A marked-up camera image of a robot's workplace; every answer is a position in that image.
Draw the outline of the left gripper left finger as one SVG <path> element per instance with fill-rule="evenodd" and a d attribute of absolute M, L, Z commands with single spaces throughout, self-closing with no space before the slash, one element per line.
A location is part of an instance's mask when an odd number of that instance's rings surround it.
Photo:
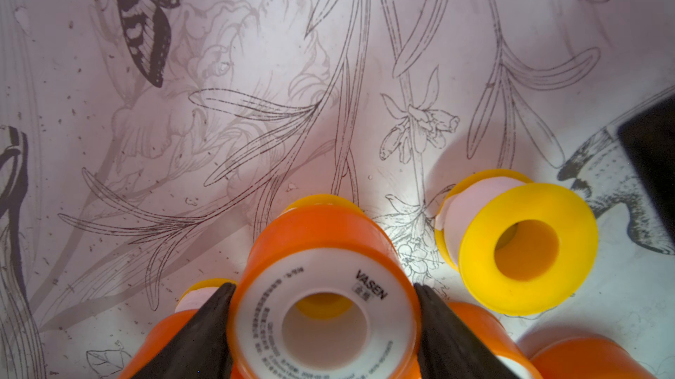
<path fill-rule="evenodd" d="M 132 378 L 236 378 L 227 341 L 228 315 L 236 287 L 221 286 Z"/>

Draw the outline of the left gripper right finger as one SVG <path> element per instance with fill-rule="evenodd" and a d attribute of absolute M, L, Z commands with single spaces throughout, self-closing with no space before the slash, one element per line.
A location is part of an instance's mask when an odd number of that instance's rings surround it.
<path fill-rule="evenodd" d="M 423 379 L 516 379 L 431 287 L 414 285 L 421 308 L 418 364 Z"/>

